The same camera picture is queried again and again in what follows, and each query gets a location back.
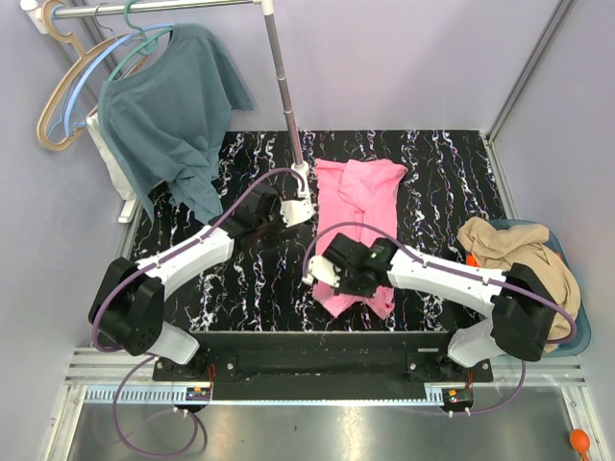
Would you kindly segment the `pink t-shirt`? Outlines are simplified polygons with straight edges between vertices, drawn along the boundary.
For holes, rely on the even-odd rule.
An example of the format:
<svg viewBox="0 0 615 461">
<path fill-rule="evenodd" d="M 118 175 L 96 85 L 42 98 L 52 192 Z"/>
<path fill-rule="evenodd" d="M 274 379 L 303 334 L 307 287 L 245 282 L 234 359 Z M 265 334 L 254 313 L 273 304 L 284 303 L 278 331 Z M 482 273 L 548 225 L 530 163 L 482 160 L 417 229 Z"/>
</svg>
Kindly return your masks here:
<svg viewBox="0 0 615 461">
<path fill-rule="evenodd" d="M 318 232 L 342 222 L 359 222 L 392 236 L 397 234 L 397 197 L 407 168 L 389 159 L 336 162 L 318 159 L 317 180 Z M 354 303 L 366 303 L 381 319 L 393 311 L 394 292 L 380 287 L 372 298 L 336 295 L 333 288 L 317 282 L 313 298 L 338 317 Z"/>
</svg>

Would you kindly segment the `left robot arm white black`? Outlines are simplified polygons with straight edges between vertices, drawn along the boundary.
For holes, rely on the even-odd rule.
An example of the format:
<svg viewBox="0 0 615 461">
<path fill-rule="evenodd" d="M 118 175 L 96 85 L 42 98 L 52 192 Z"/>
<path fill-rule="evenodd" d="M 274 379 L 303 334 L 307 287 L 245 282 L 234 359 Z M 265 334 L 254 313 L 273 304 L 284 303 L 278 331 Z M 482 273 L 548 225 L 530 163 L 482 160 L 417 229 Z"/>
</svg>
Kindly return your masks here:
<svg viewBox="0 0 615 461">
<path fill-rule="evenodd" d="M 294 206 L 276 188 L 258 184 L 183 243 L 138 262 L 113 261 L 89 312 L 94 346 L 164 357 L 185 379 L 200 378 L 208 358 L 197 339 L 164 320 L 167 298 L 203 271 L 285 230 Z"/>
</svg>

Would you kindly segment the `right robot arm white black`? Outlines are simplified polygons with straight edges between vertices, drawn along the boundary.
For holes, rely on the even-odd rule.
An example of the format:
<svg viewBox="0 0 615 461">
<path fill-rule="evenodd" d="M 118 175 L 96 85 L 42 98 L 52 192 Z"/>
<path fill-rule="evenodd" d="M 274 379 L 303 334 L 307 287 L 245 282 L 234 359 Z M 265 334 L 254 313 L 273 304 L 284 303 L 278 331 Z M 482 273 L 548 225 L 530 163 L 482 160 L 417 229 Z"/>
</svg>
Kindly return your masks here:
<svg viewBox="0 0 615 461">
<path fill-rule="evenodd" d="M 482 319 L 456 330 L 436 356 L 437 372 L 454 381 L 481 361 L 510 355 L 526 362 L 542 358 L 557 305 L 528 266 L 505 270 L 472 267 L 419 251 L 388 238 L 371 246 L 337 234 L 311 269 L 337 294 L 372 297 L 382 287 L 414 290 L 468 307 Z"/>
</svg>

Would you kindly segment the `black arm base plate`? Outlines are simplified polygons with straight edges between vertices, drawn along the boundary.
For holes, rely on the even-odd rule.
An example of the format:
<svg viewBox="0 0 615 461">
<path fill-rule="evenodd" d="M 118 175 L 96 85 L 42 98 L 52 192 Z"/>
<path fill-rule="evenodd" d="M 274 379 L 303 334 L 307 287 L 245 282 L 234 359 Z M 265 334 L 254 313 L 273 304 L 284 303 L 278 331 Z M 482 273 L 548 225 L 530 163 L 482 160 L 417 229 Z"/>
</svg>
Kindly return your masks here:
<svg viewBox="0 0 615 461">
<path fill-rule="evenodd" d="M 445 356 L 446 332 L 197 333 L 195 357 L 183 365 L 164 355 L 157 382 L 196 385 L 213 379 L 220 403 L 334 404 L 345 400 L 428 400 L 427 385 L 489 383 L 491 364 L 471 369 Z"/>
</svg>

